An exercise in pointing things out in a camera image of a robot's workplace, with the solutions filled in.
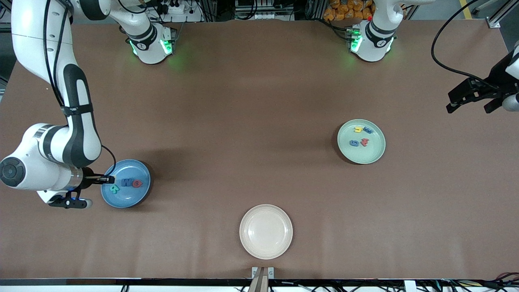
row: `black strap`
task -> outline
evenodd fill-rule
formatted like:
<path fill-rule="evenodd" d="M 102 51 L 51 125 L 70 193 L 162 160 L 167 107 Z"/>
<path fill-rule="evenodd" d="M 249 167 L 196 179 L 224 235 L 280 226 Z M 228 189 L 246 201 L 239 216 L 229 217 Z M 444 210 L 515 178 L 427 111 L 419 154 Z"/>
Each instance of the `black strap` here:
<path fill-rule="evenodd" d="M 61 107 L 61 111 L 65 116 L 81 115 L 84 113 L 91 113 L 94 111 L 92 104 L 80 105 L 78 107 Z"/>

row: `brown table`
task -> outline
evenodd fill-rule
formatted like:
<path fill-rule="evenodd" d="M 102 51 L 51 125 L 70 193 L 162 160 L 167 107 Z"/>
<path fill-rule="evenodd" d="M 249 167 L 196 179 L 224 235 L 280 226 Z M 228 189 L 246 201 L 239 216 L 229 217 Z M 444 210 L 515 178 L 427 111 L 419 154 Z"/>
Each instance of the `brown table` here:
<path fill-rule="evenodd" d="M 142 64 L 117 26 L 74 26 L 96 124 L 118 160 L 155 173 L 139 207 L 46 206 L 0 186 L 0 277 L 494 278 L 519 269 L 519 116 L 484 103 L 447 114 L 464 77 L 433 63 L 443 22 L 403 22 L 393 51 L 366 63 L 317 22 L 187 24 L 176 55 Z M 438 58 L 480 76 L 506 54 L 498 30 L 455 21 Z M 62 124 L 52 91 L 16 65 L 1 103 L 1 156 L 38 122 Z M 335 132 L 353 118 L 387 139 L 371 165 L 347 163 Z M 105 171 L 103 153 L 93 165 Z M 294 238 L 262 261 L 238 226 L 280 206 Z"/>

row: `floor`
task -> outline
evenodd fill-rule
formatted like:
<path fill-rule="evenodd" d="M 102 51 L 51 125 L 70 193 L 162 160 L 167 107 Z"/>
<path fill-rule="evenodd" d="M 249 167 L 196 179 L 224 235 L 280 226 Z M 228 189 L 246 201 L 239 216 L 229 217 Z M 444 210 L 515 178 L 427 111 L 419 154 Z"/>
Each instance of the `floor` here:
<path fill-rule="evenodd" d="M 488 6 L 477 15 L 470 15 L 474 7 L 484 3 L 480 1 L 470 6 L 470 10 L 465 13 L 460 13 L 456 19 L 465 19 L 466 16 L 469 18 L 485 18 L 491 16 L 506 0 L 498 0 L 492 5 Z M 448 19 L 454 14 L 461 5 L 464 5 L 466 0 L 436 0 L 432 4 L 422 5 L 416 11 L 413 16 L 414 20 L 435 20 L 435 19 Z M 10 22 L 10 14 L 6 13 L 0 19 L 0 22 Z M 86 18 L 76 18 L 75 23 L 93 23 Z M 112 19 L 107 19 L 96 23 L 114 23 Z M 504 42 L 507 46 L 508 51 L 512 50 L 514 44 L 519 40 L 519 5 L 514 8 L 501 22 L 501 34 Z M 16 61 L 14 51 L 12 49 L 12 43 L 10 36 L 7 33 L 0 33 L 0 77 L 9 80 L 12 67 Z M 5 85 L 0 80 L 0 99 L 2 98 L 3 90 Z"/>

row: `blue plate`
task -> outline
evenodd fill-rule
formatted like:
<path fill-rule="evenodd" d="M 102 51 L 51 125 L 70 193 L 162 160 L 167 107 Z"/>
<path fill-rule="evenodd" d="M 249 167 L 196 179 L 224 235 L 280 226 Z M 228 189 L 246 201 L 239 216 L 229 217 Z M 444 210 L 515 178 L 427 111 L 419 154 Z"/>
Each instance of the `blue plate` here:
<path fill-rule="evenodd" d="M 115 208 L 129 208 L 146 198 L 151 185 L 148 168 L 140 161 L 126 159 L 117 162 L 111 174 L 114 184 L 101 185 L 101 195 L 107 204 Z"/>

